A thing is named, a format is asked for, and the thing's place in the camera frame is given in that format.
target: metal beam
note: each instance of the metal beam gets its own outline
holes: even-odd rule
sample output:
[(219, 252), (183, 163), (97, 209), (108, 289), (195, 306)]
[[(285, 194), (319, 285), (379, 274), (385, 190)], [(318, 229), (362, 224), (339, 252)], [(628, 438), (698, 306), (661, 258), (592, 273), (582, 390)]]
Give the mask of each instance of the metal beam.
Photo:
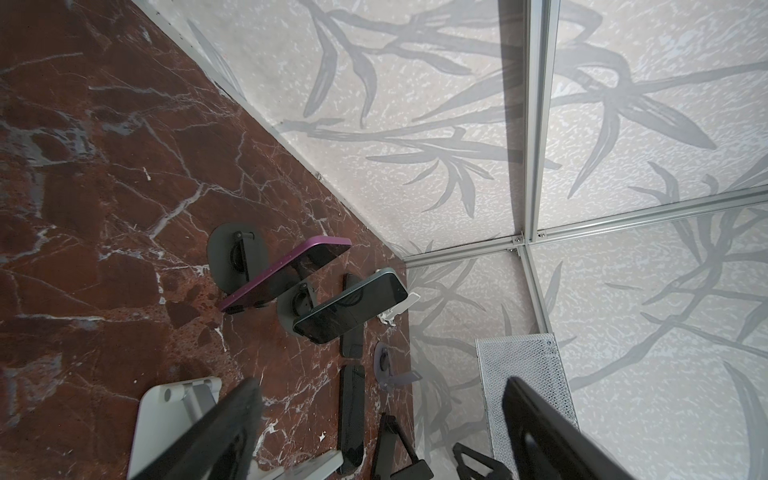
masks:
[(525, 211), (523, 235), (533, 239), (541, 204), (541, 179), (549, 125), (560, 0), (531, 0), (528, 6), (525, 94)]
[(709, 197), (685, 200), (674, 204), (636, 210), (626, 214), (572, 223), (562, 227), (539, 230), (533, 244), (558, 242), (589, 237), (599, 233), (614, 232), (627, 228), (642, 227), (653, 223), (679, 220), (694, 215), (712, 214), (730, 208), (749, 207), (768, 202), (768, 185), (724, 192)]
[(513, 250), (523, 244), (521, 235), (513, 237), (495, 238), (493, 240), (484, 240), (482, 242), (460, 245), (458, 247), (446, 248), (434, 252), (420, 253), (412, 257), (406, 257), (403, 261), (408, 268), (418, 266), (434, 265), (435, 263), (452, 262), (455, 260), (464, 260), (465, 258), (480, 257), (490, 253), (504, 252)]
[(549, 323), (549, 312), (547, 311), (544, 292), (541, 291), (541, 285), (538, 282), (538, 274), (536, 273), (536, 265), (531, 255), (531, 249), (528, 245), (522, 245), (517, 249), (517, 252), (523, 264), (528, 292), (531, 294), (533, 313), (538, 324), (538, 331), (539, 333), (552, 333), (552, 325)]

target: leaf pattern wallpaper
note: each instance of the leaf pattern wallpaper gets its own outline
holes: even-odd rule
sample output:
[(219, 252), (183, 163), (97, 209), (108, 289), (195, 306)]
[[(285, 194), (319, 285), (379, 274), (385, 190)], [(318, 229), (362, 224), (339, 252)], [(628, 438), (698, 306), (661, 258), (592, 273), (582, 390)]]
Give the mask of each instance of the leaf pattern wallpaper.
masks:
[(563, 0), (539, 228), (652, 207), (653, 164), (678, 200), (765, 169), (767, 45), (766, 0)]
[(581, 430), (638, 479), (768, 475), (767, 237), (761, 204), (532, 248)]
[(389, 245), (519, 230), (522, 0), (151, 4)]
[(457, 478), (451, 448), (491, 454), (476, 339), (537, 333), (514, 252), (408, 269), (415, 443), (435, 478)]

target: smartphone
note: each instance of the smartphone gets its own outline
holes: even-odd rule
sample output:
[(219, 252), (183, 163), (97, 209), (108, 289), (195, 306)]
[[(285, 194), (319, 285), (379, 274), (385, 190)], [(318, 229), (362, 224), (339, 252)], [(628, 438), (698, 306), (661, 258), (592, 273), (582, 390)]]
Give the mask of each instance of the smartphone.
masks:
[[(344, 290), (347, 290), (355, 284), (360, 283), (362, 279), (352, 273), (344, 274)], [(339, 339), (339, 349), (341, 356), (347, 359), (361, 359), (362, 347), (366, 338), (366, 324), (356, 326), (349, 332), (341, 335)]]
[(408, 291), (395, 271), (382, 268), (301, 316), (293, 331), (314, 343), (328, 343), (406, 298)]
[(351, 246), (349, 238), (309, 238), (219, 303), (219, 311), (242, 310), (270, 302)]
[(362, 365), (341, 368), (339, 388), (339, 451), (344, 463), (338, 473), (348, 475), (362, 464), (366, 434), (366, 371)]

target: red marble surface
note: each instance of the red marble surface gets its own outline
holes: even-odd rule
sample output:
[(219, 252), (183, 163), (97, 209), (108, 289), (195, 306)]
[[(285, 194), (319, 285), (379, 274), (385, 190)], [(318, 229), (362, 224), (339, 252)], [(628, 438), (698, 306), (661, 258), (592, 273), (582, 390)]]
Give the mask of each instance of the red marble surface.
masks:
[[(351, 238), (311, 279), (320, 301), (346, 271), (405, 279), (402, 262), (129, 1), (6, 2), (0, 18), (0, 478), (124, 478), (144, 392), (201, 376), (262, 379), (263, 468), (335, 448), (338, 341), (288, 336), (274, 305), (218, 313), (208, 235), (252, 223), (272, 260)], [(367, 324), (357, 478), (380, 412), (413, 432), (410, 388), (386, 395), (371, 370), (379, 339), (409, 367), (408, 338), (404, 316)]]

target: silver mesh panel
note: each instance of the silver mesh panel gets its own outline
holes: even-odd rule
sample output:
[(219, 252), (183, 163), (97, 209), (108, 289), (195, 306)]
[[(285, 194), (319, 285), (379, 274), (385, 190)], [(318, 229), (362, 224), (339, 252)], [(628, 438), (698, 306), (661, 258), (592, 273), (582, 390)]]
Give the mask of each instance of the silver mesh panel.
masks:
[(551, 333), (479, 339), (476, 345), (493, 456), (507, 465), (517, 478), (502, 411), (502, 397), (509, 377), (522, 378), (578, 428), (558, 345)]

